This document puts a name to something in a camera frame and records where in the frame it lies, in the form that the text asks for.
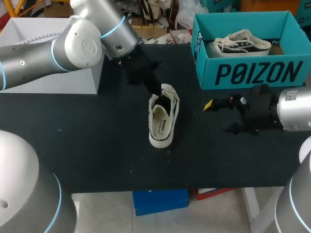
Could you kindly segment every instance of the shoe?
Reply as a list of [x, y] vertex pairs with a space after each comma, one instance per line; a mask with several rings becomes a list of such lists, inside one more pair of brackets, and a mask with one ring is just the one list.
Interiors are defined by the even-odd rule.
[[157, 148], [171, 144], [179, 111], [179, 97], [175, 89], [162, 84], [162, 95], [152, 95], [149, 100], [149, 141]]
[[266, 56], [269, 54], [271, 43], [261, 40], [247, 30], [229, 34], [225, 38], [216, 38], [206, 45], [209, 58]]

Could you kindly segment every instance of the shoe label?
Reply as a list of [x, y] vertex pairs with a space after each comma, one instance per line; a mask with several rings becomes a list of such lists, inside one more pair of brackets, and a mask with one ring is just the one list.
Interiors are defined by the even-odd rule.
[[298, 23], [303, 23], [304, 21], [305, 21], [304, 17], [298, 19]]
[[308, 9], [308, 8], [311, 8], [311, 2], [307, 2], [307, 3], [305, 4], [305, 9]]
[[158, 128], [158, 131], [157, 131], [158, 134], [160, 134], [160, 135], [164, 134], [165, 124], [166, 124], [166, 120], [161, 120], [160, 121], [159, 128]]
[[199, 32], [198, 33], [198, 40], [196, 42], [196, 48], [194, 50], [194, 54], [193, 54], [193, 57], [194, 57], [194, 64], [196, 65], [196, 59], [198, 57], [198, 50], [200, 52], [200, 48], [201, 48], [201, 41], [202, 41], [202, 35], [201, 33]]

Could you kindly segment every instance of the black table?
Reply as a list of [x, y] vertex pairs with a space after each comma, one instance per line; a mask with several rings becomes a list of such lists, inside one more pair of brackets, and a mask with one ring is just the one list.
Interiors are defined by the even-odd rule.
[[310, 133], [232, 135], [220, 130], [237, 111], [203, 112], [214, 97], [248, 90], [202, 91], [189, 45], [146, 45], [156, 70], [181, 98], [169, 148], [148, 138], [148, 94], [104, 61], [98, 95], [0, 94], [0, 129], [27, 140], [69, 192], [285, 185]]

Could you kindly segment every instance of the sneaker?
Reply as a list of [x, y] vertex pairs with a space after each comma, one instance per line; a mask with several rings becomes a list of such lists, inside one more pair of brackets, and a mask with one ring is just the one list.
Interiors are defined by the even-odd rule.
[[216, 38], [206, 45], [207, 55], [213, 57], [266, 56], [271, 43], [261, 40], [247, 30], [229, 34], [225, 38]]
[[149, 141], [157, 148], [171, 144], [179, 111], [179, 97], [175, 89], [162, 84], [162, 95], [152, 95], [149, 100]]

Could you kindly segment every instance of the white table frame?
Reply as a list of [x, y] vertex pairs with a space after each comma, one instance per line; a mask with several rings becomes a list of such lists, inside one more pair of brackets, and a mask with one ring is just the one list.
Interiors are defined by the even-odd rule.
[[283, 187], [278, 187], [260, 210], [254, 188], [242, 188], [251, 233], [264, 233], [274, 222], [276, 201], [282, 190]]

